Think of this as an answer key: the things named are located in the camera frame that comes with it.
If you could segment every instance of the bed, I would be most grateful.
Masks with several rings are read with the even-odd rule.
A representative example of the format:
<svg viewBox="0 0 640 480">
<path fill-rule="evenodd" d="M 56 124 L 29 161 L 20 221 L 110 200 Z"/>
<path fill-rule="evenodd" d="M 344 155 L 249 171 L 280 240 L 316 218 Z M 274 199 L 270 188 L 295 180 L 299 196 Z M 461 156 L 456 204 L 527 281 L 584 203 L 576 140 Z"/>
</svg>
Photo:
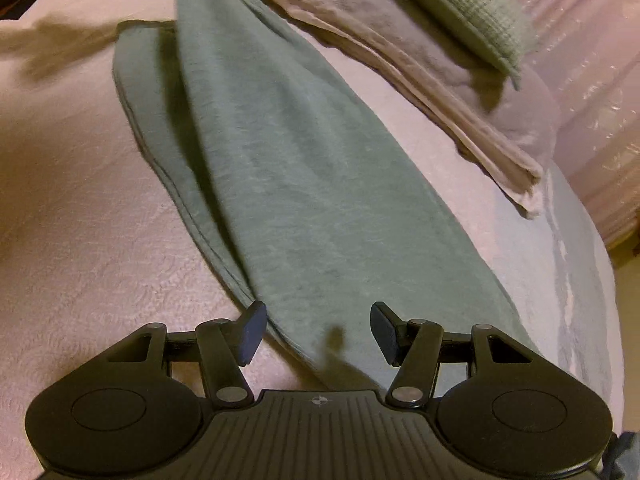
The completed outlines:
<svg viewBox="0 0 640 480">
<path fill-rule="evenodd" d="M 116 25 L 174 0 L 39 0 L 0 25 L 0 478 L 36 478 L 31 399 L 142 324 L 192 330 L 239 309 L 145 162 L 111 76 Z M 454 141 L 380 75 L 298 30 L 372 108 L 447 203 L 550 361 L 600 394 L 620 431 L 622 347 L 604 245 L 558 168 L 526 219 Z M 193 388 L 194 370 L 178 373 Z M 254 391 L 321 388 L 276 342 Z"/>
</svg>

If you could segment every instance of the black device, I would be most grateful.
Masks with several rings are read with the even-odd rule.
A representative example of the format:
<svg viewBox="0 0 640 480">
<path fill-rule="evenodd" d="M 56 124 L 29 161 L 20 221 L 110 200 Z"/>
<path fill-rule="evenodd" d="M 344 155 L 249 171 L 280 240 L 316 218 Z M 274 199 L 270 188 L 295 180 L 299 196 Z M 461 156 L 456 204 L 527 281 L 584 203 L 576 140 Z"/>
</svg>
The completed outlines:
<svg viewBox="0 0 640 480">
<path fill-rule="evenodd" d="M 255 302 L 194 332 L 149 323 L 39 394 L 26 433 L 46 480 L 594 480 L 612 419 L 603 400 L 491 325 L 446 333 L 373 304 L 370 327 L 399 367 L 375 391 L 263 390 L 239 367 L 267 325 Z M 199 362 L 205 397 L 171 378 Z M 468 379 L 433 392 L 441 363 Z"/>
</svg>

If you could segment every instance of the floor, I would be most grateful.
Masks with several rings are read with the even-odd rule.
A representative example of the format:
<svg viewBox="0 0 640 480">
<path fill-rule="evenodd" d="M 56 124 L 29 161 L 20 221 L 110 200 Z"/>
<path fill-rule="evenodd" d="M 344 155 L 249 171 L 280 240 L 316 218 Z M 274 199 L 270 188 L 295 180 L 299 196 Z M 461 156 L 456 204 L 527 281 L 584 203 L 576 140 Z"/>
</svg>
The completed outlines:
<svg viewBox="0 0 640 480">
<path fill-rule="evenodd" d="M 640 431 L 640 255 L 632 248 L 636 235 L 611 253 L 615 268 L 622 349 L 625 355 L 625 415 L 623 427 Z"/>
</svg>

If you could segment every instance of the green muslin cloth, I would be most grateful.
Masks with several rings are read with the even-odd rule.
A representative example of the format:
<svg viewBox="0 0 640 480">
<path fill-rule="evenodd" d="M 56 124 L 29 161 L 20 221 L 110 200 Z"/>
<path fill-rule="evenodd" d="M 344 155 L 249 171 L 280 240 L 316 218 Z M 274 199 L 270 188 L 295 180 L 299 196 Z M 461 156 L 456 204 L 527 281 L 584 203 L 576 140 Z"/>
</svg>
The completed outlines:
<svg viewBox="0 0 640 480">
<path fill-rule="evenodd" d="M 211 267 L 240 303 L 267 304 L 273 333 L 326 386 L 391 383 L 375 301 L 532 346 L 451 211 L 313 46 L 260 0 L 177 10 L 122 27 L 120 99 Z"/>
<path fill-rule="evenodd" d="M 520 89 L 522 58 L 536 43 L 531 20 L 516 0 L 415 0 L 461 43 L 509 75 Z"/>
</svg>

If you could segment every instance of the sheer curtain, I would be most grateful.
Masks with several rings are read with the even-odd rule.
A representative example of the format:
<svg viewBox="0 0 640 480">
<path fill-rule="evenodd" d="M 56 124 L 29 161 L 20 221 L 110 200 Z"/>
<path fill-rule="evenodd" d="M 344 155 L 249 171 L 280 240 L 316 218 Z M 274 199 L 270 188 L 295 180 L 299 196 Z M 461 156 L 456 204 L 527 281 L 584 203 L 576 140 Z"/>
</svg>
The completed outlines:
<svg viewBox="0 0 640 480">
<path fill-rule="evenodd" d="M 638 228 L 640 0 L 519 0 L 562 111 L 555 161 L 608 246 Z"/>
</svg>

